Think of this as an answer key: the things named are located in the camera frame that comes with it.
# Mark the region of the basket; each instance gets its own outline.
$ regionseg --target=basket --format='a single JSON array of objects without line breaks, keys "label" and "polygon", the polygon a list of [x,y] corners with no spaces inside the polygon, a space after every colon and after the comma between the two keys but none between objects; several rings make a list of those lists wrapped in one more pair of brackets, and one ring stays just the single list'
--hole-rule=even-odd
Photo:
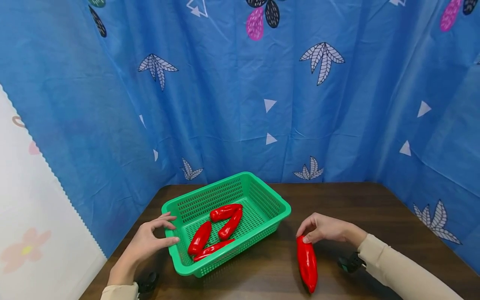
[{"label": "basket", "polygon": [[[230,237],[234,242],[194,263],[187,249],[197,229],[209,220],[210,211],[220,206],[240,203],[243,216]],[[262,240],[278,228],[290,215],[290,205],[261,179],[243,172],[166,202],[162,213],[177,216],[175,230],[165,230],[167,237],[179,237],[180,242],[169,247],[175,271],[182,276],[202,277],[235,255]],[[212,223],[212,233],[206,247],[220,241],[218,231],[228,220]]]}]

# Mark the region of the pink flower print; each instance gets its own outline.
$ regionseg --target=pink flower print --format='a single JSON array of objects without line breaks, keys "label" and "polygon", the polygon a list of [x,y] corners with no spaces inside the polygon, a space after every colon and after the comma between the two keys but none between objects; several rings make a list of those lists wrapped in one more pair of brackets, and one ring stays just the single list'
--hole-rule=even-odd
[{"label": "pink flower print", "polygon": [[40,149],[37,147],[36,143],[32,141],[30,145],[28,146],[28,153],[30,155],[39,155],[40,154]]},{"label": "pink flower print", "polygon": [[452,28],[456,20],[456,15],[460,10],[460,4],[462,0],[451,0],[445,8],[444,13],[440,19],[440,30],[443,32],[449,31]]},{"label": "pink flower print", "polygon": [[263,13],[263,7],[259,7],[254,9],[247,18],[247,34],[254,41],[258,41],[264,36]]},{"label": "pink flower print", "polygon": [[22,242],[11,245],[1,253],[0,260],[7,263],[3,268],[3,273],[15,272],[27,260],[36,262],[42,258],[40,246],[50,238],[50,235],[50,230],[41,235],[38,235],[35,228],[27,230]]}]

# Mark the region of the white wall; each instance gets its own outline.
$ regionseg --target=white wall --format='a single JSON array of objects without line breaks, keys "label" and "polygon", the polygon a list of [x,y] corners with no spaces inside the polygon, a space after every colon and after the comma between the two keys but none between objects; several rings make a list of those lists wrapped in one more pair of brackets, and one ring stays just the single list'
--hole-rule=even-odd
[{"label": "white wall", "polygon": [[0,299],[77,300],[107,259],[16,116],[0,84]]}]

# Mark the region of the blue curtain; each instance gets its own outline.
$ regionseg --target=blue curtain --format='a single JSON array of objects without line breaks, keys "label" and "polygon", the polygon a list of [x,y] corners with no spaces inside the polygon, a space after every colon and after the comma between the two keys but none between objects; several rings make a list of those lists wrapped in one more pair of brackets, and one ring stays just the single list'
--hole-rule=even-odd
[{"label": "blue curtain", "polygon": [[0,83],[106,256],[159,188],[251,171],[380,182],[478,272],[475,4],[2,1]]}]

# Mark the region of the wooden table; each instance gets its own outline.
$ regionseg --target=wooden table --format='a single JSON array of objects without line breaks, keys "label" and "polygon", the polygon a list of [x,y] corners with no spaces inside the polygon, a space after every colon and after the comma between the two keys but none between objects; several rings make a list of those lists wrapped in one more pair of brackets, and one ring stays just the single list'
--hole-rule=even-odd
[{"label": "wooden table", "polygon": [[[176,185],[161,189],[139,217],[81,300],[98,300],[108,274],[138,227],[160,215],[164,202],[200,188]],[[465,265],[386,188],[374,183],[272,184],[292,206],[292,214],[277,232],[202,278],[181,277],[166,249],[146,262],[141,279],[151,271],[160,280],[151,299],[172,300],[296,300],[400,299],[364,270],[353,275],[340,270],[336,260],[354,249],[344,243],[315,244],[318,285],[309,296],[302,285],[296,260],[295,233],[313,212],[357,224],[435,274],[465,299],[480,299],[480,277]]]}]

